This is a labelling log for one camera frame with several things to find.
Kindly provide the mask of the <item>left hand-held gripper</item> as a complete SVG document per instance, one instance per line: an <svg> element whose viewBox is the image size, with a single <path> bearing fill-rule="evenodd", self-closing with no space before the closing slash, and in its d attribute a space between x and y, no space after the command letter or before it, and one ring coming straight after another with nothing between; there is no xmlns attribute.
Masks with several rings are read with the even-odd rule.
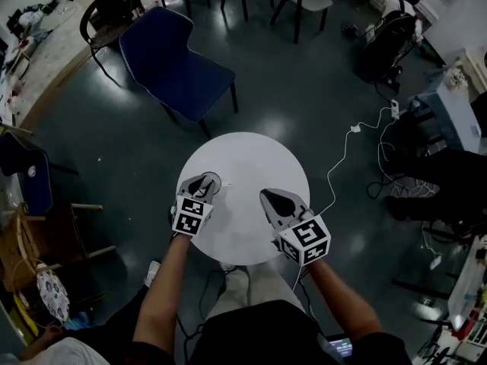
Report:
<svg viewBox="0 0 487 365"><path fill-rule="evenodd" d="M216 181L205 174L183 181L170 208L171 229L175 233L197 236L212 215Z"/></svg>

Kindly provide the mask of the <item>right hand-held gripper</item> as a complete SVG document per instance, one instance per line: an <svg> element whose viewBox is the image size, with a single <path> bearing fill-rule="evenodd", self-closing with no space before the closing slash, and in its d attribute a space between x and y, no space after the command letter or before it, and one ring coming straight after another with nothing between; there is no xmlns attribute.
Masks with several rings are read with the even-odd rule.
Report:
<svg viewBox="0 0 487 365"><path fill-rule="evenodd" d="M262 189L259 200L273 227L272 243L299 266L309 265L329 252L331 235L319 215L304 200L283 189Z"/></svg>

